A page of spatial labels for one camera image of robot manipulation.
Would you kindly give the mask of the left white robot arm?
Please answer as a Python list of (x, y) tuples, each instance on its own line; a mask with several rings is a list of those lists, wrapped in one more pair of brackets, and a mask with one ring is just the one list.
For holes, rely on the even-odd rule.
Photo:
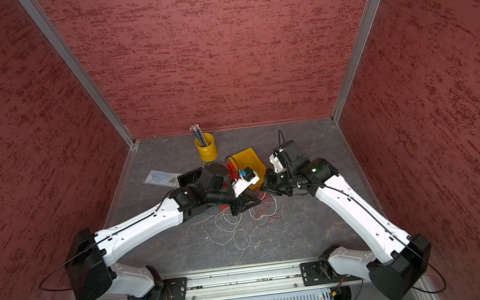
[(104, 295), (128, 296), (129, 300), (167, 300), (171, 292), (151, 266), (119, 264), (128, 252), (152, 237), (215, 206), (229, 207), (237, 216), (261, 203), (250, 187), (259, 182), (251, 168), (236, 171), (210, 163), (191, 184), (168, 192), (154, 207), (109, 229), (80, 231), (73, 238), (65, 266), (76, 300), (97, 300)]

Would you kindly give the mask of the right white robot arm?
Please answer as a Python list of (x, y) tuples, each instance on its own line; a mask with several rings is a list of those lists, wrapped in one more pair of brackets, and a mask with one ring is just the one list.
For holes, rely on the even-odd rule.
[(429, 267), (431, 242), (410, 235), (364, 200), (338, 170), (323, 158), (310, 160), (289, 140), (269, 157), (262, 189), (292, 196), (308, 192), (343, 219), (368, 246), (366, 251), (331, 245), (319, 257), (319, 273), (326, 280), (350, 276), (370, 280), (386, 298), (402, 300)]

